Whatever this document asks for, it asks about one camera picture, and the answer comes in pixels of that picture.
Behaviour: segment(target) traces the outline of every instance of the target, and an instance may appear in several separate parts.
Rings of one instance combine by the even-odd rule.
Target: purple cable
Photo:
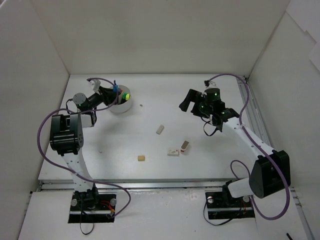
[[[112,86],[114,86],[114,84],[113,84],[111,81],[109,81],[109,80],[107,80],[107,79],[104,79],[104,78],[100,78],[100,77],[91,77],[91,78],[88,78],[87,80],[90,81],[90,80],[93,80],[93,79],[106,81],[106,82],[110,83]],[[116,101],[118,100],[118,96],[119,96],[119,91],[118,91],[118,89],[117,89],[117,91],[116,91],[116,98],[115,98],[115,100],[114,100],[109,106],[107,106],[107,107],[105,107],[105,108],[101,108],[101,109],[93,109],[93,110],[82,111],[82,112],[79,112],[79,114],[85,114],[85,113],[89,113],[89,112],[98,112],[98,111],[107,110],[107,109],[111,108],[111,107],[116,103]],[[67,171],[75,174],[78,178],[80,178],[80,179],[82,179],[82,180],[84,180],[84,181],[87,181],[87,182],[90,182],[90,183],[94,183],[94,184],[108,185],[108,186],[116,187],[116,188],[118,188],[118,189],[121,189],[121,190],[125,191],[125,193],[126,193],[126,194],[128,195],[128,197],[129,197],[129,200],[128,200],[128,202],[126,203],[126,205],[125,205],[123,208],[120,209],[120,211],[118,211],[115,215],[113,215],[113,218],[114,218],[114,217],[117,216],[119,213],[121,213],[121,212],[129,205],[129,203],[131,202],[131,195],[130,195],[130,193],[128,192],[127,189],[125,189],[125,188],[122,187],[122,186],[113,184],[113,183],[108,183],[108,182],[103,182],[103,181],[97,181],[97,180],[87,179],[87,178],[79,175],[76,171],[74,171],[74,170],[72,170],[72,169],[70,169],[70,168],[68,168],[68,167],[59,165],[59,164],[51,161],[49,158],[46,157],[44,151],[42,150],[41,144],[40,144],[41,130],[42,130],[42,128],[44,127],[46,121],[47,121],[53,114],[55,114],[55,113],[57,113],[57,112],[59,112],[59,111],[69,111],[69,112],[71,112],[71,113],[74,113],[73,111],[70,111],[70,110],[68,110],[68,109],[66,109],[66,108],[60,108],[60,109],[54,110],[54,111],[51,112],[48,116],[45,117],[45,119],[44,119],[44,120],[42,121],[42,123],[40,124],[40,127],[39,127],[39,129],[38,129],[38,133],[37,133],[37,135],[36,135],[36,143],[37,143],[38,150],[39,150],[41,156],[42,156],[48,163],[50,163],[50,164],[52,164],[52,165],[54,165],[54,166],[56,166],[56,167],[58,167],[58,168],[67,170]]]
[[[232,73],[222,73],[222,74],[218,74],[212,78],[209,79],[209,82],[213,79],[216,79],[220,76],[233,76],[237,79],[239,79],[243,84],[244,84],[244,87],[245,87],[245,91],[246,91],[246,101],[244,103],[244,106],[243,108],[241,109],[240,111],[240,114],[239,114],[239,122],[240,122],[240,125],[242,125],[242,114],[244,112],[244,110],[246,109],[248,103],[249,103],[249,95],[250,95],[250,91],[249,91],[249,88],[248,88],[248,85],[246,84],[246,82],[239,76],[235,75],[235,74],[232,74]],[[285,213],[287,212],[288,208],[289,208],[289,204],[290,204],[290,190],[289,190],[289,186],[288,186],[288,183],[286,181],[286,178],[284,176],[284,174],[281,172],[280,168],[278,167],[278,165],[275,163],[275,161],[253,140],[253,138],[250,136],[250,134],[248,133],[248,131],[246,130],[246,128],[243,126],[242,127],[242,130],[244,131],[244,133],[246,134],[246,136],[250,139],[250,141],[256,146],[256,148],[262,152],[265,157],[271,162],[271,164],[273,165],[273,167],[275,168],[275,170],[277,171],[277,173],[279,174],[282,182],[283,182],[283,185],[284,185],[284,189],[285,189],[285,195],[286,195],[286,199],[285,199],[285,205],[284,205],[284,208],[283,210],[276,216],[273,216],[273,217],[269,217],[269,216],[265,216],[262,214],[262,212],[258,209],[257,205],[256,205],[256,202],[254,200],[254,197],[252,196],[251,197],[251,200],[252,200],[252,203],[256,209],[256,211],[261,215],[261,217],[263,217],[264,219],[266,220],[276,220],[276,219],[279,219],[281,218],[283,215],[285,215]]]

